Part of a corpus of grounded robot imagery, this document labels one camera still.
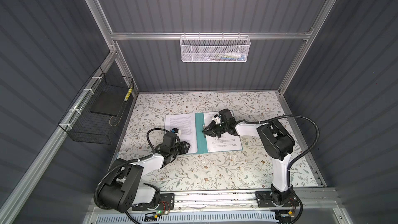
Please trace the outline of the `teal green file folder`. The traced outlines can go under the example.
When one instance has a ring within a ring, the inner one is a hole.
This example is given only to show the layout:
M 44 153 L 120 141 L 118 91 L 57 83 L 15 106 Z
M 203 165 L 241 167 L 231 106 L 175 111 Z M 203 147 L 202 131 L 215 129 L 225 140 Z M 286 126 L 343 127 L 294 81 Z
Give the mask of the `teal green file folder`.
M 198 152 L 195 154 L 200 155 L 209 153 L 207 152 L 206 137 L 202 131 L 211 123 L 213 116 L 216 114 L 218 114 L 218 112 L 195 113 L 195 125 L 198 145 Z

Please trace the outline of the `white paper stack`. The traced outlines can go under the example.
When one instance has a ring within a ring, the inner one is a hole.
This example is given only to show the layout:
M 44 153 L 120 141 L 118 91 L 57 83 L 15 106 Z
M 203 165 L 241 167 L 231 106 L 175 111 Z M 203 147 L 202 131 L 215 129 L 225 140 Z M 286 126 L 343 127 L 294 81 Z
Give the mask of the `white paper stack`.
M 205 134 L 207 152 L 224 152 L 224 151 L 238 151 L 242 150 L 242 144 L 239 136 L 233 136 L 228 134 L 228 132 L 223 133 L 221 138 L 217 136 L 211 137 Z

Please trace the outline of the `white printed paper sheet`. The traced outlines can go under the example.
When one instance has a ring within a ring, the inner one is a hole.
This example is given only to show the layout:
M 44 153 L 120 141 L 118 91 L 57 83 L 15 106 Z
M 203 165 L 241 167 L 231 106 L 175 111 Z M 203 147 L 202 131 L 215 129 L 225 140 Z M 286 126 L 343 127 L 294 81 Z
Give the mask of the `white printed paper sheet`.
M 188 154 L 195 154 L 198 152 L 195 113 L 166 115 L 165 128 L 168 130 L 174 128 L 179 130 L 180 140 L 190 144 Z

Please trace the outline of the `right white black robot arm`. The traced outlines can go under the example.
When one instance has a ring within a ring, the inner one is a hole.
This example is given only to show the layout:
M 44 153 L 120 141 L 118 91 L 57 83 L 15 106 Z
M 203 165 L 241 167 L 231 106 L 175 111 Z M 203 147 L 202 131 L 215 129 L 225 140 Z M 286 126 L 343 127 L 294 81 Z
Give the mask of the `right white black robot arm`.
M 224 109 L 214 115 L 210 124 L 202 131 L 204 135 L 213 138 L 221 138 L 224 133 L 228 133 L 233 136 L 252 136 L 261 140 L 266 153 L 273 159 L 270 197 L 275 206 L 283 206 L 294 197 L 288 164 L 295 141 L 279 122 L 280 119 L 289 117 L 289 115 L 282 115 L 258 122 L 237 121 L 230 110 Z

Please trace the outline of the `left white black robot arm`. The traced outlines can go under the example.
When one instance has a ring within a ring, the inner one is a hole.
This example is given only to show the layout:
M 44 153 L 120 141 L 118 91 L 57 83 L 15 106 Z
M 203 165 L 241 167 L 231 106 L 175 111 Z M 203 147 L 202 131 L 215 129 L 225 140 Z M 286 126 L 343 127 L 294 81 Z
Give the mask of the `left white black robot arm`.
M 163 142 L 157 146 L 150 143 L 152 152 L 142 158 L 117 159 L 98 183 L 93 200 L 101 209 L 114 209 L 125 213 L 132 207 L 156 209 L 161 201 L 160 189 L 142 182 L 142 177 L 150 172 L 164 168 L 177 156 L 185 155 L 190 144 L 180 140 L 181 131 L 177 128 L 168 131 L 154 128 L 147 132 L 164 131 Z

